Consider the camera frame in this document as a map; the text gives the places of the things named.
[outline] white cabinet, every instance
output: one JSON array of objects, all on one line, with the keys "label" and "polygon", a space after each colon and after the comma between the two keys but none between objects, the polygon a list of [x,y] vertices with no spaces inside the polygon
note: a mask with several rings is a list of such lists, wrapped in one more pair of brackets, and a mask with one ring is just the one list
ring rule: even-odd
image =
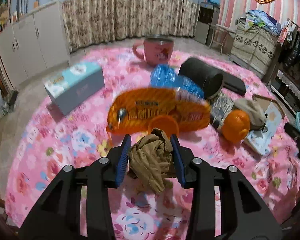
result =
[{"label": "white cabinet", "polygon": [[69,57],[61,15],[62,8],[59,3],[47,6],[34,14],[39,45],[47,68],[59,65]]},{"label": "white cabinet", "polygon": [[13,25],[14,38],[23,67],[28,77],[47,70],[38,43],[33,15]]},{"label": "white cabinet", "polygon": [[23,16],[0,33],[0,56],[14,87],[51,67],[70,62],[60,2]]},{"label": "white cabinet", "polygon": [[19,58],[17,44],[11,26],[0,33],[0,56],[11,84],[16,87],[28,79]]}]

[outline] light blue box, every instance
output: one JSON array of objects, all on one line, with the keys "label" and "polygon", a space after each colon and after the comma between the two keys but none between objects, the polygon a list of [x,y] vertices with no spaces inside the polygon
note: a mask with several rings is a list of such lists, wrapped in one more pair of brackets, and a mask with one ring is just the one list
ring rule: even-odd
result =
[{"label": "light blue box", "polygon": [[104,86],[102,68],[94,62],[80,62],[61,71],[44,84],[51,101],[64,115]]}]

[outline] floral curtain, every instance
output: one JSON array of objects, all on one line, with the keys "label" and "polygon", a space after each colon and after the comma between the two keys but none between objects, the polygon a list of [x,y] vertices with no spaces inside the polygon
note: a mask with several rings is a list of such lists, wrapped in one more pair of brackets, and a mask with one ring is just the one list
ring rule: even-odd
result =
[{"label": "floral curtain", "polygon": [[199,8],[189,0],[67,0],[63,18],[72,52],[126,37],[194,36]]}]

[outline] wall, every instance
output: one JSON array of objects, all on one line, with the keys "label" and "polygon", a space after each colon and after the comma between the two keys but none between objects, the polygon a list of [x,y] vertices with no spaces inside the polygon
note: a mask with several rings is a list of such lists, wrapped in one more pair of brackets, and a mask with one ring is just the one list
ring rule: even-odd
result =
[{"label": "wall", "polygon": [[265,11],[281,24],[290,18],[300,26],[300,0],[275,0],[260,5],[255,0],[221,0],[219,24],[236,29],[235,20],[244,12],[258,9]]}]

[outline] clothing pile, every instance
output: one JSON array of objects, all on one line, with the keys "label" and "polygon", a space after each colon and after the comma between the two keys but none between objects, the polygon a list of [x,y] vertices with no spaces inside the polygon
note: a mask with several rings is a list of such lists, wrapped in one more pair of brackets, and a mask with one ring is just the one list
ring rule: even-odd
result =
[{"label": "clothing pile", "polygon": [[263,11],[250,10],[244,15],[242,15],[242,17],[240,18],[246,18],[246,25],[244,28],[245,31],[249,30],[255,24],[259,27],[264,26],[265,28],[271,30],[277,35],[279,35],[280,33],[280,28],[281,28],[280,23]]}]

